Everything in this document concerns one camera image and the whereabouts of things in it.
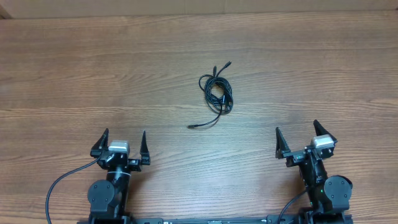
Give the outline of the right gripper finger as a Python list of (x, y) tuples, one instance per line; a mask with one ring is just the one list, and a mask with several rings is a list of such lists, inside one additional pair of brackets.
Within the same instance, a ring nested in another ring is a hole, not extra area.
[(329, 133), (321, 124), (320, 124), (320, 122), (317, 120), (317, 119), (315, 119), (314, 121), (313, 121), (313, 125), (314, 125), (314, 128), (315, 128), (315, 132), (316, 132), (316, 135), (317, 136), (322, 136), (322, 135), (329, 135), (331, 138), (332, 138), (332, 140), (333, 140), (333, 142), (338, 142), (338, 140), (337, 140), (337, 138), (335, 138), (331, 133)]
[(275, 157), (277, 159), (283, 159), (288, 153), (290, 153), (290, 148), (282, 135), (282, 131), (279, 127), (275, 129), (276, 133), (276, 149), (275, 149)]

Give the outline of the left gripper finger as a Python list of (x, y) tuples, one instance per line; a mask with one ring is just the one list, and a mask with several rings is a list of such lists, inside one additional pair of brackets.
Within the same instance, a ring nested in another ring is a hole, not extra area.
[(146, 131), (145, 130), (143, 130), (140, 155), (141, 155), (141, 164), (142, 165), (150, 165), (150, 153), (149, 153), (149, 149), (147, 147), (147, 139), (146, 139)]
[(99, 157), (105, 150), (108, 149), (109, 129), (106, 128), (104, 133), (93, 145), (90, 151), (91, 157)]

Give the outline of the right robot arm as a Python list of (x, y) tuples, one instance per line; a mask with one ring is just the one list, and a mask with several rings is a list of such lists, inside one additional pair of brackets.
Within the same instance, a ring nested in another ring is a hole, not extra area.
[[(313, 121), (316, 136), (299, 151), (291, 151), (280, 128), (275, 129), (275, 157), (285, 159), (287, 167), (299, 167), (305, 190), (291, 199), (279, 213), (276, 223), (353, 223), (349, 210), (353, 183), (342, 175), (328, 176), (323, 161), (333, 156), (338, 142), (318, 120)], [(301, 196), (307, 194), (310, 206), (301, 208), (296, 215), (286, 210)]]

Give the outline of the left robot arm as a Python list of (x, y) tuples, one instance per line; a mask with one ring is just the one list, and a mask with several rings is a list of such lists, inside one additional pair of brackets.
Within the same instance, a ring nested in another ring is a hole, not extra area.
[(97, 180), (88, 189), (90, 203), (90, 223), (135, 223), (132, 215), (126, 212), (129, 183), (132, 172), (140, 172), (142, 166), (150, 165), (150, 154), (146, 133), (142, 134), (139, 159), (129, 157), (128, 141), (108, 142), (109, 130), (91, 148), (90, 156), (107, 171), (106, 178)]

